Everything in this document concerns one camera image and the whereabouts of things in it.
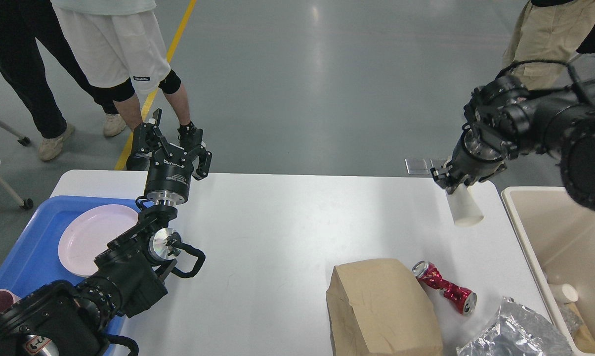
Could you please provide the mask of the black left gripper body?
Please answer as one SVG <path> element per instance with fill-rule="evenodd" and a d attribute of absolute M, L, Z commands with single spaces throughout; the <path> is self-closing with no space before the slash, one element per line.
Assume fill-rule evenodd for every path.
<path fill-rule="evenodd" d="M 151 153 L 144 196 L 151 201 L 164 201 L 166 205 L 180 205 L 188 201 L 193 160 L 186 151 L 167 144 Z"/>

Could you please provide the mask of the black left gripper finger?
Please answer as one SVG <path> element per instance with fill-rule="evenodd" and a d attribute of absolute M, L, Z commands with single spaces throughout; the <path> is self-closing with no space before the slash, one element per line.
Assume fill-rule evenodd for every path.
<path fill-rule="evenodd" d="M 148 122 L 142 123 L 133 131 L 132 164 L 146 164 L 149 159 L 154 164 L 171 163 L 172 148 L 159 128 L 162 112 L 161 109 L 155 110 Z"/>
<path fill-rule="evenodd" d="M 209 175 L 212 152 L 203 142 L 203 129 L 185 129 L 185 157 L 194 165 L 193 177 L 203 180 Z"/>

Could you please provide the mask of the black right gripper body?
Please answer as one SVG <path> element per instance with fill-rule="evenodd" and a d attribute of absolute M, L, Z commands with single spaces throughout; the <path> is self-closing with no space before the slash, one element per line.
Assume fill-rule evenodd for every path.
<path fill-rule="evenodd" d="M 462 179 L 490 179 L 507 169 L 501 154 L 472 130 L 463 131 L 447 165 L 451 165 L 451 173 L 457 177 L 457 187 Z"/>

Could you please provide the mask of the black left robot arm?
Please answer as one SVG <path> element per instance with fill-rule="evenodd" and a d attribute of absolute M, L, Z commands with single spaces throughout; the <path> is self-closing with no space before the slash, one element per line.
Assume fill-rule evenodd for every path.
<path fill-rule="evenodd" d="M 209 174 L 213 156 L 199 128 L 180 130 L 184 148 L 168 142 L 159 128 L 161 114 L 156 110 L 133 133 L 131 158 L 148 167 L 135 201 L 137 223 L 99 251 L 97 271 L 78 284 L 49 282 L 3 308 L 0 356 L 102 356 L 112 344 L 136 356 L 137 342 L 108 333 L 108 324 L 150 309 L 168 293 L 171 273 L 192 278 L 202 268 L 205 253 L 185 244 L 169 223 L 177 205 L 188 201 L 191 180 Z"/>

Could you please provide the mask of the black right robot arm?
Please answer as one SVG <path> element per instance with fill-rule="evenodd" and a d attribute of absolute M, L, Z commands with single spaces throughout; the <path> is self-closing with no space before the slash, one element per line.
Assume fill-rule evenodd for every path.
<path fill-rule="evenodd" d="M 529 89 L 512 63 L 484 86 L 474 88 L 463 107 L 466 123 L 451 157 L 431 168 L 447 194 L 461 185 L 484 182 L 506 169 L 506 162 L 535 153 L 558 160 L 569 197 L 595 211 L 595 81 L 582 81 L 562 62 L 571 84 Z"/>

